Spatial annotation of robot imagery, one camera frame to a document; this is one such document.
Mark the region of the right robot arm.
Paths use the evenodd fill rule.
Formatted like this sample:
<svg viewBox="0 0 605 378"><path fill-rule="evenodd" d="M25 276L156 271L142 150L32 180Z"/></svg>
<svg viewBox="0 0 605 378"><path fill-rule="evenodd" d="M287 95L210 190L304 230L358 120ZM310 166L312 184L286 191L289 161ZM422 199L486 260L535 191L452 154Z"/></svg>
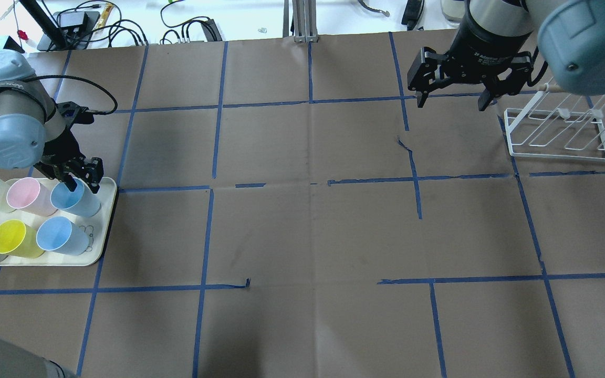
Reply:
<svg viewBox="0 0 605 378"><path fill-rule="evenodd" d="M449 50L421 48L406 83L418 107L437 89L482 84L483 111L539 82L536 57L564 91L604 95L605 1L466 1Z"/></svg>

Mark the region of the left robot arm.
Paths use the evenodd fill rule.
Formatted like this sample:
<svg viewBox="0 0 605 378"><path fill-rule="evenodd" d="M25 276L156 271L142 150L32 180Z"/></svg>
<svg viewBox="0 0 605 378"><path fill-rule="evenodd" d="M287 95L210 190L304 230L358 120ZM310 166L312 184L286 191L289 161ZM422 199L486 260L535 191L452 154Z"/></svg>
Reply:
<svg viewBox="0 0 605 378"><path fill-rule="evenodd" d="M35 69L21 53L0 50L0 169L35 167L47 179L72 191L81 180L99 191L103 162L88 160L71 132L90 124L96 111L49 96ZM0 377L75 377L54 361L0 339Z"/></svg>

